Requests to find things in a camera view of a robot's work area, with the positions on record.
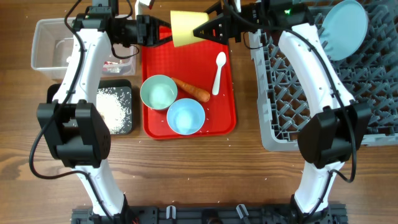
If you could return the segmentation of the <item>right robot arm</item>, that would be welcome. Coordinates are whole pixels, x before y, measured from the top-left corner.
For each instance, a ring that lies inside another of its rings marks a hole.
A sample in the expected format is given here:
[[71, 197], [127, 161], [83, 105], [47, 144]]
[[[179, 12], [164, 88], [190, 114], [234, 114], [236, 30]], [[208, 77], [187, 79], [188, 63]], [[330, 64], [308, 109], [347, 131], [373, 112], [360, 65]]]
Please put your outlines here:
[[358, 103], [344, 87], [320, 43], [313, 16], [304, 3], [260, 1], [245, 6], [219, 1], [207, 9], [215, 17], [201, 22], [193, 35], [226, 44], [241, 41], [243, 32], [280, 32], [279, 47], [305, 93], [310, 121], [298, 134], [305, 160], [301, 183], [290, 201], [291, 223], [318, 222], [330, 212], [328, 195], [345, 162], [354, 181], [357, 151], [371, 118], [371, 109]]

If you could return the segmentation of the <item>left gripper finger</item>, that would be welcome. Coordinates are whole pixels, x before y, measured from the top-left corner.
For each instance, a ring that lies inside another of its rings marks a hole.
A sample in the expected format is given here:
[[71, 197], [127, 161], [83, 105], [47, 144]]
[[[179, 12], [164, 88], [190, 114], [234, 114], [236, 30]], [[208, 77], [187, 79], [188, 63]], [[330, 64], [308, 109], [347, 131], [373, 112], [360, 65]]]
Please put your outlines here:
[[168, 36], [168, 37], [166, 37], [166, 38], [164, 38], [164, 39], [160, 39], [160, 40], [155, 44], [155, 46], [158, 47], [158, 46], [164, 45], [164, 44], [166, 44], [166, 43], [168, 43], [168, 42], [171, 42], [172, 40], [173, 40], [172, 36]]
[[171, 25], [169, 22], [163, 21], [161, 19], [156, 18], [156, 21], [159, 25], [159, 27], [167, 27], [167, 28], [171, 28]]

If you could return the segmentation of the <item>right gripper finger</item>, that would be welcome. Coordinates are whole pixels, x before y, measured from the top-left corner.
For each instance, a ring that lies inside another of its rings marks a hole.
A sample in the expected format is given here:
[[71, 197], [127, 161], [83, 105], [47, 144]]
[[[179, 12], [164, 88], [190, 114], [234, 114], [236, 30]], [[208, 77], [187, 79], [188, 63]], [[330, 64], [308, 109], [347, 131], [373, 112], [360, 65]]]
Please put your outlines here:
[[231, 28], [231, 17], [218, 15], [193, 30], [195, 37], [227, 45]]
[[217, 1], [212, 6], [210, 6], [208, 9], [206, 9], [205, 12], [207, 14], [211, 14], [211, 13], [215, 12], [217, 16], [222, 14], [223, 13], [222, 3], [220, 1]]

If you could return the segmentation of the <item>yellow cup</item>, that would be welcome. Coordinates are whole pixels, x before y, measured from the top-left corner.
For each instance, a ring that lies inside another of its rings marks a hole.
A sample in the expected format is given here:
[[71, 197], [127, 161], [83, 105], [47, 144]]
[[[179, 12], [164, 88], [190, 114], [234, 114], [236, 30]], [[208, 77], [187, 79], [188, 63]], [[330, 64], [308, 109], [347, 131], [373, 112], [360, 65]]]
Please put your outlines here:
[[195, 37], [193, 30], [208, 22], [209, 15], [205, 12], [171, 11], [170, 24], [174, 47], [202, 42], [204, 39]]

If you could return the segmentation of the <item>white tissue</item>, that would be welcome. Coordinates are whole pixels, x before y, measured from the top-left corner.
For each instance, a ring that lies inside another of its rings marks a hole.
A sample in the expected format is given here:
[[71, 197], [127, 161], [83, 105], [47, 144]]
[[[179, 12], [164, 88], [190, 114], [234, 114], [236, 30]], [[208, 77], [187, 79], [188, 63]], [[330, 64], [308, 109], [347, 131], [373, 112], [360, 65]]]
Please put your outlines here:
[[106, 73], [115, 75], [115, 74], [123, 74], [123, 68], [120, 66], [111, 66], [106, 69]]

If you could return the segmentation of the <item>red snack wrapper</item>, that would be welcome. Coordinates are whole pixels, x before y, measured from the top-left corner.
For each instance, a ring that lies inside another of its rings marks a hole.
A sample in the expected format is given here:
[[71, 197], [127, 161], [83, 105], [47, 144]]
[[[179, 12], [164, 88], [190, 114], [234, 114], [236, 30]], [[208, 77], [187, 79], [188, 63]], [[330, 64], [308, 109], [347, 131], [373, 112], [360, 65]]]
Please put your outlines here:
[[122, 60], [120, 60], [119, 62], [110, 62], [110, 61], [106, 61], [104, 63], [105, 66], [126, 66], [127, 64], [129, 64], [129, 62], [123, 62]]

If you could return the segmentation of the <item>orange carrot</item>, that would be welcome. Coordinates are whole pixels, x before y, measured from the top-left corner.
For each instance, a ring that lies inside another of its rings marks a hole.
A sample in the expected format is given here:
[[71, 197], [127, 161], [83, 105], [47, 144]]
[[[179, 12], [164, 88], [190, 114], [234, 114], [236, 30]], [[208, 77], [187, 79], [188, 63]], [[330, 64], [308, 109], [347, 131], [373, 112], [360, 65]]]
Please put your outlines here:
[[172, 80], [176, 83], [176, 85], [181, 88], [183, 91], [187, 92], [198, 101], [202, 103], [206, 103], [210, 100], [210, 93], [204, 89], [191, 85], [189, 83], [183, 82], [177, 78], [172, 78]]

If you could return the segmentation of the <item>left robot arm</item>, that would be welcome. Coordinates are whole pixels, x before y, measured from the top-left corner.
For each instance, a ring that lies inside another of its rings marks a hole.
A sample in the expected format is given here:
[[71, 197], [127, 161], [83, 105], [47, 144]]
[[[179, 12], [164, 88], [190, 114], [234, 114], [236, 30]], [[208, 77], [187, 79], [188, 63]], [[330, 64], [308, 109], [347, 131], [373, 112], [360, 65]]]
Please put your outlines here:
[[72, 59], [56, 94], [37, 108], [38, 138], [46, 140], [68, 175], [80, 178], [93, 204], [89, 222], [138, 223], [109, 167], [111, 135], [96, 108], [96, 96], [114, 46], [166, 44], [159, 31], [169, 23], [150, 15], [120, 17], [117, 1], [94, 1], [65, 25], [74, 37]]

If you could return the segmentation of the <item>green bowl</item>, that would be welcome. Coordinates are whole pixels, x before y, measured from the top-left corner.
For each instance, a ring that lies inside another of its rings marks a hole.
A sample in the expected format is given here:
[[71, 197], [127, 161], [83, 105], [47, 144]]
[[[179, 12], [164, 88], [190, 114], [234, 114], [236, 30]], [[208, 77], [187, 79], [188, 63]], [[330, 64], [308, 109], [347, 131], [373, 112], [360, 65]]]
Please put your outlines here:
[[177, 95], [176, 83], [165, 75], [147, 78], [140, 90], [142, 102], [152, 110], [166, 110], [177, 99]]

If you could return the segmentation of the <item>light blue plate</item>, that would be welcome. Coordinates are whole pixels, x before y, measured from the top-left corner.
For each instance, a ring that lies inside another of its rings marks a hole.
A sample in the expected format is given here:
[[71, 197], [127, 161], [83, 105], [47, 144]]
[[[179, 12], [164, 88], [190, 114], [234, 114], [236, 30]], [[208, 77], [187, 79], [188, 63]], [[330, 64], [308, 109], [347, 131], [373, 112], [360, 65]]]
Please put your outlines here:
[[334, 6], [323, 21], [321, 43], [330, 60], [343, 60], [355, 53], [368, 32], [369, 18], [357, 1], [341, 1]]

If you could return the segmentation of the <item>light blue bowl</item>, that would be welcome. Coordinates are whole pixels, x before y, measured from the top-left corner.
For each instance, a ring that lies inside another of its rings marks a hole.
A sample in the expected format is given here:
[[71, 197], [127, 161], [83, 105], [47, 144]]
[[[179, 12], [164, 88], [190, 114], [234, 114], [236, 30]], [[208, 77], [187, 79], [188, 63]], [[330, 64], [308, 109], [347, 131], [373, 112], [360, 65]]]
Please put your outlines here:
[[202, 105], [191, 98], [175, 101], [167, 111], [167, 124], [177, 134], [188, 136], [198, 132], [206, 120]]

